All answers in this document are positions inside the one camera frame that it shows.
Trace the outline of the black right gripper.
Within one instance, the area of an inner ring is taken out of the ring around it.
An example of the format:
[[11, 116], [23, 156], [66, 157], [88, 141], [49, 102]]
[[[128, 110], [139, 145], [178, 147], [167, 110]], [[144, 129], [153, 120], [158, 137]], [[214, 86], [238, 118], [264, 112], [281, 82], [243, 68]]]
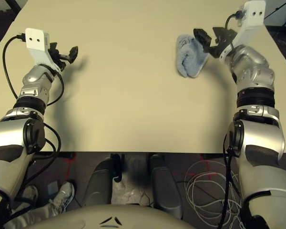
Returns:
[[226, 47], [233, 48], [233, 39], [235, 38], [235, 31], [226, 29], [224, 27], [213, 27], [216, 36], [217, 45], [210, 46], [212, 38], [203, 29], [194, 28], [194, 37], [202, 45], [203, 51], [208, 52], [214, 58], [219, 58]]

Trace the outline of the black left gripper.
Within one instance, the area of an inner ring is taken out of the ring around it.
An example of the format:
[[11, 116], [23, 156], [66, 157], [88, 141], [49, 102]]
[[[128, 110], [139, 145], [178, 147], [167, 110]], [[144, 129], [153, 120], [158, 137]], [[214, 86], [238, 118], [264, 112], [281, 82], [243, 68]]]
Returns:
[[60, 54], [56, 49], [57, 43], [51, 42], [49, 48], [49, 54], [53, 60], [53, 62], [59, 67], [60, 71], [63, 71], [66, 67], [66, 63], [64, 61], [68, 61], [69, 63], [73, 63], [78, 56], [78, 46], [74, 46], [70, 49], [69, 55]]

